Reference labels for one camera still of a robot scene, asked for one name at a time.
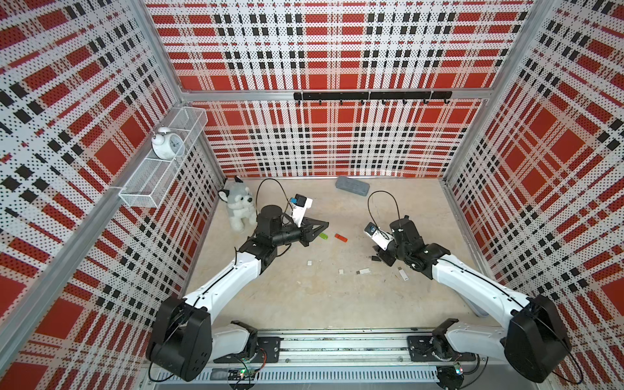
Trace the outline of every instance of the clock face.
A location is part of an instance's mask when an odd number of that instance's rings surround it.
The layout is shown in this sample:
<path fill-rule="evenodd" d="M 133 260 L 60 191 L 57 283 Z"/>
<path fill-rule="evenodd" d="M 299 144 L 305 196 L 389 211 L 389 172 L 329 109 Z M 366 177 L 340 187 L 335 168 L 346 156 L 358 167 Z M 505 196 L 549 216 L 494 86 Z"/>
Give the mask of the clock face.
<path fill-rule="evenodd" d="M 171 146 L 171 150 L 173 150 L 175 154 L 184 153 L 184 144 L 182 139 L 178 136 L 173 135 L 169 138 L 169 146 Z"/>

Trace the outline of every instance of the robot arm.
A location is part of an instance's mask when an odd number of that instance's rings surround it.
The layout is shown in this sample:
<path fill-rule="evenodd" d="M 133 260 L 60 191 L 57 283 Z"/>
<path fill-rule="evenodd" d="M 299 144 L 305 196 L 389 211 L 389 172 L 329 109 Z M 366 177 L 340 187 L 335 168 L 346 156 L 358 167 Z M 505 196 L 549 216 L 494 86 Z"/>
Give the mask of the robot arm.
<path fill-rule="evenodd" d="M 252 237 L 238 249 L 234 259 L 211 280 L 183 298 L 171 296 L 160 305 L 147 346 L 147 359 L 186 381 L 193 380 L 209 360 L 228 354 L 251 358 L 256 353 L 256 329 L 234 321 L 212 329 L 219 312 L 238 292 L 262 274 L 277 257 L 277 248 L 299 241 L 308 246 L 328 222 L 304 217 L 311 199 L 298 195 L 293 217 L 280 207 L 268 205 L 258 215 Z"/>
<path fill-rule="evenodd" d="M 454 350 L 507 360 L 525 378 L 540 383 L 569 353 L 563 321 L 548 298 L 529 298 L 510 290 L 473 270 L 446 248 L 425 245 L 407 216 L 392 222 L 390 229 L 391 234 L 382 232 L 372 223 L 364 229 L 377 244 L 374 249 L 383 262 L 405 262 L 452 288 L 500 324 L 474 326 L 449 318 L 432 332 L 436 356 L 444 359 Z"/>

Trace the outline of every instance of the red and white plaid pattern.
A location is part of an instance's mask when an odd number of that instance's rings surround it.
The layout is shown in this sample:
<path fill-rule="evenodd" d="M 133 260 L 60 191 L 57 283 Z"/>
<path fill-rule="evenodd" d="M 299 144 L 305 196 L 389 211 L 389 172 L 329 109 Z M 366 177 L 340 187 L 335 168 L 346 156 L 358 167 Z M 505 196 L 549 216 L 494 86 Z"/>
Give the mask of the red and white plaid pattern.
<path fill-rule="evenodd" d="M 134 388 L 160 302 L 186 283 L 220 188 L 195 146 L 160 208 L 121 207 L 0 388 Z"/>
<path fill-rule="evenodd" d="M 592 389 L 624 386 L 623 3 L 557 1 L 452 182 L 496 279 L 555 302 Z"/>
<path fill-rule="evenodd" d="M 195 105 L 228 176 L 440 177 L 480 101 Z"/>
<path fill-rule="evenodd" d="M 187 90 L 481 88 L 532 0 L 144 0 Z"/>
<path fill-rule="evenodd" d="M 127 0 L 0 4 L 0 321 L 172 106 Z M 159 209 L 122 207 L 3 389 L 130 389 L 158 304 L 180 291 L 215 186 L 194 150 Z"/>

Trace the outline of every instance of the beige floor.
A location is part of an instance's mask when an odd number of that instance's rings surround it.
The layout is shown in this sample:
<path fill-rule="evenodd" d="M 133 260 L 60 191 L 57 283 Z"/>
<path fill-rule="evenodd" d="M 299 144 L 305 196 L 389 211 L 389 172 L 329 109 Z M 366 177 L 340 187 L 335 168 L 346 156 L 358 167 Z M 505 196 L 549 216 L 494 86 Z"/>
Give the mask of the beige floor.
<path fill-rule="evenodd" d="M 248 180 L 255 193 L 261 180 Z M 434 179 L 379 178 L 364 180 L 375 190 L 391 192 L 401 216 L 409 215 L 426 243 L 436 242 L 473 265 L 457 223 L 439 182 Z M 310 328 L 403 328 L 435 327 L 446 318 L 475 324 L 494 324 L 478 318 L 450 288 L 395 262 L 388 267 L 371 261 L 373 241 L 364 233 L 370 222 L 366 197 L 335 188 L 335 179 L 281 180 L 289 197 L 300 193 L 314 199 L 306 216 L 329 222 L 327 240 L 317 238 L 304 248 L 299 243 L 277 258 L 256 280 L 249 283 L 223 309 L 215 326 L 240 320 L 259 329 Z M 277 183 L 263 184 L 258 208 L 281 207 L 286 201 Z M 377 193 L 371 211 L 380 227 L 397 218 L 392 198 Z M 193 291 L 221 270 L 253 229 L 233 233 L 225 205 L 220 202 L 199 255 L 187 291 Z M 334 237 L 339 233 L 344 243 Z M 398 267 L 406 270 L 404 281 Z M 356 271 L 370 268 L 371 273 Z"/>

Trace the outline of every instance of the white robot arm segment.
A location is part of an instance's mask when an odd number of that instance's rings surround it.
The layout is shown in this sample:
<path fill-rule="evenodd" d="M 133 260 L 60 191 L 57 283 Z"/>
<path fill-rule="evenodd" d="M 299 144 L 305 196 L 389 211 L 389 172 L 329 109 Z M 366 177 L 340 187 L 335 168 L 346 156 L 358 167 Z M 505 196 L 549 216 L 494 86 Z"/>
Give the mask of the white robot arm segment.
<path fill-rule="evenodd" d="M 514 317 L 512 310 L 520 311 L 529 304 L 526 295 L 490 280 L 454 255 L 442 256 L 431 270 L 434 280 L 471 300 L 488 312 L 505 330 Z"/>
<path fill-rule="evenodd" d="M 184 299 L 195 308 L 206 308 L 213 323 L 225 305 L 260 275 L 260 268 L 260 260 L 256 256 L 247 252 L 237 253 L 227 267 Z"/>

